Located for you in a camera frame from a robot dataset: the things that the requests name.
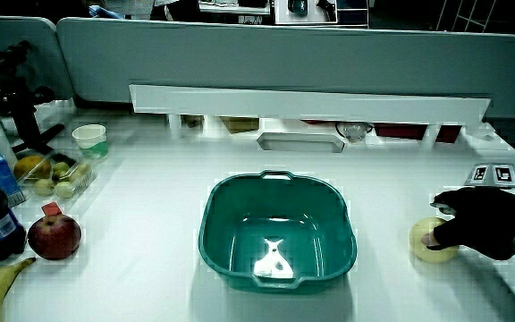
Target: basin handle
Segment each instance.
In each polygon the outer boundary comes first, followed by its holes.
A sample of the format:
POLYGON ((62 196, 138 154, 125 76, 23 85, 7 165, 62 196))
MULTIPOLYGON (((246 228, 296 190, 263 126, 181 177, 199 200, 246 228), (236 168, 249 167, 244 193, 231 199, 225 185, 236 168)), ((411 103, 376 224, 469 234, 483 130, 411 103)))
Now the basin handle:
POLYGON ((294 177, 294 175, 291 172, 284 171, 284 170, 264 170, 259 174, 259 177, 262 179, 265 179, 268 176, 272 177, 272 179, 273 178, 280 179, 279 177, 282 176, 285 178, 281 178, 281 179, 289 179, 289 180, 293 179, 293 177, 294 177))
POLYGON ((271 278, 253 275, 254 282, 261 288, 296 289, 301 280, 298 278, 271 278))

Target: plastic container of fruit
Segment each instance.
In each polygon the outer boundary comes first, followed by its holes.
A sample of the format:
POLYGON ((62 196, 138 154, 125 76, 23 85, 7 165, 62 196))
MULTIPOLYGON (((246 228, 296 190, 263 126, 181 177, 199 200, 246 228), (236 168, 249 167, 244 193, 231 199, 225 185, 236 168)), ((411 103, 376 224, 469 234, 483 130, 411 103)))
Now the plastic container of fruit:
POLYGON ((239 174, 218 183, 206 205, 198 249, 230 286, 258 292, 325 287, 357 257, 339 191, 285 171, 239 174))
POLYGON ((92 164, 80 152, 53 151, 46 156, 28 152, 18 158, 13 174, 19 176, 17 183, 26 198, 76 199, 95 179, 92 164))

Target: white tabletop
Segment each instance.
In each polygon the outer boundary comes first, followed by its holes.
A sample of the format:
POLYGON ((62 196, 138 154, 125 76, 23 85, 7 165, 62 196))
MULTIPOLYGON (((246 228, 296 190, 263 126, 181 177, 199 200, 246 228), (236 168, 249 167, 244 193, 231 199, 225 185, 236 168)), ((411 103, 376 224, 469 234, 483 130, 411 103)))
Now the white tabletop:
MULTIPOLYGON (((432 197, 461 186, 475 164, 515 165, 515 151, 497 137, 432 150, 263 151, 254 140, 171 140, 163 115, 80 110, 52 145, 70 147, 69 130, 99 121, 107 127, 107 159, 80 199, 58 201, 80 223, 82 244, 72 258, 39 258, 21 273, 4 320, 515 321, 515 285, 504 282, 502 265, 466 248, 447 263, 427 264, 408 242, 419 219, 440 216, 428 205, 432 197), (264 169, 327 181, 347 202, 358 257, 325 292, 236 291, 198 253, 211 189, 230 175, 264 169)), ((26 228, 43 216, 46 201, 32 198, 15 209, 26 228)), ((33 254, 28 246, 21 258, 33 254)))

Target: white paper cup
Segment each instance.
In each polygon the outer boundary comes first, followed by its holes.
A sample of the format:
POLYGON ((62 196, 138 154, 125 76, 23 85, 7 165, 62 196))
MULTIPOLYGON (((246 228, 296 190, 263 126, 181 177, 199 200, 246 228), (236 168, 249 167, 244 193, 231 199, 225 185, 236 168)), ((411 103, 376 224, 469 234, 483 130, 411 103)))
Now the white paper cup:
POLYGON ((106 145, 106 127, 100 124, 87 124, 76 128, 72 137, 79 145, 85 158, 99 159, 108 153, 106 145))

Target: gray partition wall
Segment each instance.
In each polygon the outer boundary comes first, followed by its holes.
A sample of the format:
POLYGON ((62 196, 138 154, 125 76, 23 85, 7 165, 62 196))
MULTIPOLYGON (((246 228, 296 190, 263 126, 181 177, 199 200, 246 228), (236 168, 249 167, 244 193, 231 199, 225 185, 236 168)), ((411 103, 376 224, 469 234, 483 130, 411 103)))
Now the gray partition wall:
POLYGON ((29 41, 27 62, 19 65, 17 75, 27 80, 31 90, 48 86, 57 99, 69 99, 73 95, 71 80, 55 31, 55 25, 47 19, 0 17, 0 51, 29 41))
POLYGON ((515 36, 67 18, 75 92, 130 102, 130 84, 487 97, 515 117, 515 36))

